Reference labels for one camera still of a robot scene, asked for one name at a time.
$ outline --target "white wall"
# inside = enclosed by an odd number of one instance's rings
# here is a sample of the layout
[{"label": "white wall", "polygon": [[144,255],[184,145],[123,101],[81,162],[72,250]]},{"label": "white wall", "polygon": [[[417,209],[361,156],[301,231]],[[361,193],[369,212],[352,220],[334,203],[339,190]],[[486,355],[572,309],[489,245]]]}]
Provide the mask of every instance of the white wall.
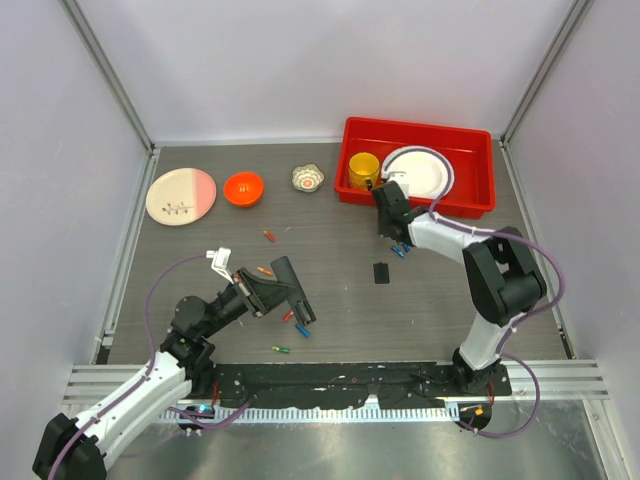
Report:
[{"label": "white wall", "polygon": [[571,339],[598,360],[640,458],[640,2],[594,2],[513,154],[561,261]]},{"label": "white wall", "polygon": [[144,151],[56,1],[0,16],[0,477],[95,348]]},{"label": "white wall", "polygon": [[81,0],[156,141],[502,133],[572,0]]}]

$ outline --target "wooden tabletop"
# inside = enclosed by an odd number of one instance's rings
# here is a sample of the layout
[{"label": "wooden tabletop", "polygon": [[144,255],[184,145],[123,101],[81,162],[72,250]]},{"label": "wooden tabletop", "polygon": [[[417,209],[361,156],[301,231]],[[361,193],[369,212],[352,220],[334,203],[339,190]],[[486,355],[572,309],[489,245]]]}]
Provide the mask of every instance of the wooden tabletop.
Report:
[{"label": "wooden tabletop", "polygon": [[[474,316],[463,266],[434,252],[412,249],[400,259],[393,242],[377,235],[376,209],[341,203],[333,190],[339,144],[175,147],[161,151],[156,177],[195,167],[213,176],[218,199],[197,222],[167,227],[145,217],[120,312],[109,363],[143,363],[149,358],[143,326],[145,298],[172,263],[224,246],[230,269],[256,267],[288,255],[317,316],[305,339],[286,306],[262,319],[243,316],[210,339],[218,362],[340,362],[449,360],[465,339]],[[314,193],[296,191],[291,171],[315,163],[325,183]],[[502,155],[494,145],[497,208],[479,227],[524,224]],[[239,209],[222,195],[234,173],[253,171],[265,182],[260,203]],[[276,242],[262,233],[269,230]],[[391,283],[375,285],[373,264],[389,264]],[[176,303],[185,295],[213,300],[225,282],[200,259],[170,273],[150,308],[158,343],[166,335]],[[289,355],[273,352],[286,346]],[[505,351],[525,359],[566,358],[553,317],[534,317],[518,329]]]}]

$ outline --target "green battery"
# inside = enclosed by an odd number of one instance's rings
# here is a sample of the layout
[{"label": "green battery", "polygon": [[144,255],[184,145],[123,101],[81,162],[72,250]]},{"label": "green battery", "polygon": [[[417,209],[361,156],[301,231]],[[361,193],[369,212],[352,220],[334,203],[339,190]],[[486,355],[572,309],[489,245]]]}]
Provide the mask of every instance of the green battery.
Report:
[{"label": "green battery", "polygon": [[271,350],[273,350],[274,352],[289,353],[289,349],[287,347],[279,347],[277,345],[271,347]]}]

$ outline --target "orange bowl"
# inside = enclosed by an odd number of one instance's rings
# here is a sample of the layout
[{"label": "orange bowl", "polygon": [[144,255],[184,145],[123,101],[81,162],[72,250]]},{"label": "orange bowl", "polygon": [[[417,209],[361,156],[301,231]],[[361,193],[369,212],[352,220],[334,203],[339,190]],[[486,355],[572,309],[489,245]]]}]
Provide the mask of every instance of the orange bowl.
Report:
[{"label": "orange bowl", "polygon": [[264,192],[264,182],[252,172],[240,172],[229,177],[224,184],[224,197],[236,207],[251,207],[258,203]]}]

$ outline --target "gray floor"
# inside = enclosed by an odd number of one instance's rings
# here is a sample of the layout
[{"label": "gray floor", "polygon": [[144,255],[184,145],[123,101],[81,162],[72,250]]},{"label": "gray floor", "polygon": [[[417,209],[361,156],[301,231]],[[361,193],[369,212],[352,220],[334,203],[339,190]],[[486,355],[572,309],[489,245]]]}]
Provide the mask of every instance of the gray floor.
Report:
[{"label": "gray floor", "polygon": [[[473,318],[464,269],[433,252],[414,249],[396,257],[389,239],[376,234],[373,207],[344,204],[333,190],[339,144],[250,145],[162,149],[156,176],[180,167],[210,173],[218,200],[201,220],[166,227],[148,216],[140,232],[115,334],[110,363],[143,363],[149,356],[143,328],[149,288],[170,264],[229,247],[230,267],[254,270],[288,255],[317,315],[304,339],[292,322],[281,321],[285,306],[258,320],[242,318],[211,339],[221,362],[282,361],[274,344],[291,348],[287,361],[445,360],[466,337]],[[326,174],[313,194],[294,190],[291,170],[316,163]],[[524,231],[515,194],[497,145],[494,146],[496,210],[474,223]],[[255,171],[265,180],[262,201],[250,209],[231,206],[222,195],[230,175]],[[277,238],[269,242],[262,231]],[[391,284],[373,283],[372,264],[389,263]],[[151,302],[153,332],[161,340],[175,304],[184,295],[213,299],[224,281],[209,261],[183,265],[167,276]],[[550,314],[519,329],[506,351],[524,359],[565,358]]]},{"label": "gray floor", "polygon": [[[494,407],[487,428],[521,425],[531,403]],[[151,426],[127,453],[142,452],[174,426]],[[582,402],[543,402],[538,420],[508,440],[475,437],[453,423],[236,425],[180,437],[121,458],[109,480],[599,480],[606,479]]]}]

